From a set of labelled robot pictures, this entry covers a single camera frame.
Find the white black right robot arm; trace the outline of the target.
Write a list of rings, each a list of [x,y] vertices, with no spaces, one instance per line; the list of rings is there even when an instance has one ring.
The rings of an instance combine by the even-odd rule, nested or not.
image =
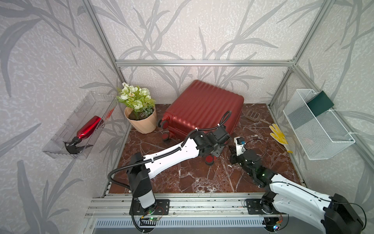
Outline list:
[[[266,214],[291,215],[324,234],[360,234],[367,219],[361,219],[355,204],[339,195],[329,196],[303,187],[261,164],[260,156],[244,145],[230,146],[230,163],[239,165],[252,182],[266,190],[261,208]]]

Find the red hard-shell suitcase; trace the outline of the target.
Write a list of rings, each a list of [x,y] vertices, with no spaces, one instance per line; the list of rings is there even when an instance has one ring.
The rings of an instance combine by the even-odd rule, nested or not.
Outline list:
[[[159,126],[184,141],[193,130],[224,125],[231,135],[243,108],[242,95],[195,80],[165,111]]]

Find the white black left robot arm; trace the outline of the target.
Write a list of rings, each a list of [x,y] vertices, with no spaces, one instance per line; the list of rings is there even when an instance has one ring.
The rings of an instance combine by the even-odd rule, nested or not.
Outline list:
[[[199,156],[220,154],[231,136],[224,125],[211,131],[193,130],[183,142],[158,153],[145,155],[135,154],[127,169],[132,197],[147,210],[156,206],[151,179],[164,170],[183,161]]]

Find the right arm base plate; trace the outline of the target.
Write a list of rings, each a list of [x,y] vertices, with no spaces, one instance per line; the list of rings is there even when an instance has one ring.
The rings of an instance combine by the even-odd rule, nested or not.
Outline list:
[[[274,207],[262,204],[261,199],[246,199],[244,206],[249,215],[279,215]]]

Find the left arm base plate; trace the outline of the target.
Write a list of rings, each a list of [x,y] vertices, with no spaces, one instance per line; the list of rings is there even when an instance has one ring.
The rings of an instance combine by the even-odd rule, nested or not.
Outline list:
[[[140,201],[135,199],[130,206],[130,215],[168,215],[170,207],[169,199],[156,199],[155,204],[149,208],[143,208]]]

